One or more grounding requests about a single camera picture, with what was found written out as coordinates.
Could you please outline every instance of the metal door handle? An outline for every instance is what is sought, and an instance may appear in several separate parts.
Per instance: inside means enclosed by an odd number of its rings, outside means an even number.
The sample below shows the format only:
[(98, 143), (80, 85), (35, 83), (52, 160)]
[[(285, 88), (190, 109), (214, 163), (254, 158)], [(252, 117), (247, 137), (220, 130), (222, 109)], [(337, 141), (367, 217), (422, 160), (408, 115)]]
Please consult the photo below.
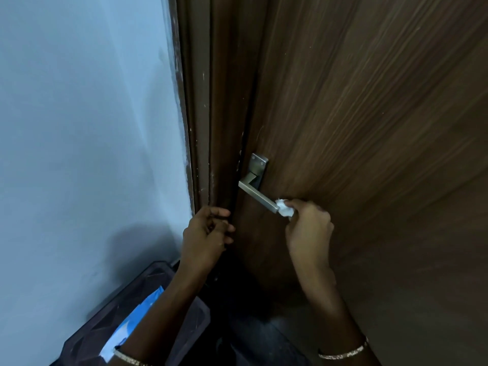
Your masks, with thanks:
[(264, 205), (267, 209), (276, 213), (278, 206), (270, 198), (259, 192), (258, 188), (263, 178), (268, 159), (257, 154), (251, 155), (249, 161), (249, 169), (247, 175), (239, 181), (239, 187), (246, 191), (247, 194), (256, 199), (259, 203)]

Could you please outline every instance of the person's left arm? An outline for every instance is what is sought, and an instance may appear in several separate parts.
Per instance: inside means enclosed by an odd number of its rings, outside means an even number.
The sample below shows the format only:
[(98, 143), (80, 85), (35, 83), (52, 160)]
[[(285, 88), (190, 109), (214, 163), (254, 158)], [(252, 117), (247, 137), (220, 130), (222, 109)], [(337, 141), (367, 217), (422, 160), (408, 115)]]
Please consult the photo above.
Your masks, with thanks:
[[(143, 363), (163, 364), (173, 347), (186, 312), (204, 285), (207, 275), (232, 243), (226, 232), (235, 231), (226, 220), (230, 211), (204, 207), (183, 232), (180, 266), (173, 280), (143, 317), (119, 351)], [(109, 366), (126, 366), (112, 357)]]

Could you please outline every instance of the forearm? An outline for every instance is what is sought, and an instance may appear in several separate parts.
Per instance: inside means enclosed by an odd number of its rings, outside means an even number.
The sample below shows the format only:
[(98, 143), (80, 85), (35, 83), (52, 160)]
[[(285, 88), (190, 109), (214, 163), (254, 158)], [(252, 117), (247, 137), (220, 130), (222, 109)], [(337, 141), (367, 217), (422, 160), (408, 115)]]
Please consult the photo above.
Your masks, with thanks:
[[(345, 302), (331, 279), (329, 268), (308, 269), (299, 274), (303, 292), (316, 314), (319, 347), (323, 354), (338, 355), (364, 344), (365, 337), (352, 318)], [(324, 364), (379, 365), (371, 349), (341, 361), (323, 360)]]
[[(153, 304), (120, 352), (149, 364), (164, 364), (204, 278), (177, 272), (168, 288)], [(126, 366), (113, 357), (110, 366)]]

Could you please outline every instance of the hand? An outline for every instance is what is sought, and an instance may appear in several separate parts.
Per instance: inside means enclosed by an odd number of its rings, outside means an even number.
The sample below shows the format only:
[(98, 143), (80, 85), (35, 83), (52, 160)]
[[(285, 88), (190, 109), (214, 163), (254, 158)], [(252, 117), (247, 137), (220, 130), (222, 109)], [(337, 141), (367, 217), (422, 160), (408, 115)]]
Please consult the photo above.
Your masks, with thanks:
[(234, 241), (225, 233), (234, 232), (235, 227), (227, 220), (217, 218), (229, 216), (229, 210), (218, 207), (206, 206), (198, 211), (183, 231), (179, 272), (203, 285), (225, 251), (225, 244)]
[(325, 273), (335, 284), (329, 268), (329, 243), (334, 230), (330, 215), (313, 202), (299, 199), (285, 201), (296, 212), (286, 226), (286, 245), (299, 279)]

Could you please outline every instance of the wall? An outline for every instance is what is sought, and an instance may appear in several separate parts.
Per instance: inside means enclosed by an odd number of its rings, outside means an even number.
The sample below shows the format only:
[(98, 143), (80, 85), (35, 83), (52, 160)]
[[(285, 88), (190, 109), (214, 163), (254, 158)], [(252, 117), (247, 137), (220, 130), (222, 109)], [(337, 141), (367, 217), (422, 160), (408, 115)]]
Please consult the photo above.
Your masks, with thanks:
[(186, 155), (165, 31), (151, 29), (161, 0), (144, 2), (126, 26), (115, 0), (0, 2), (3, 364), (51, 363), (121, 285), (177, 257)]

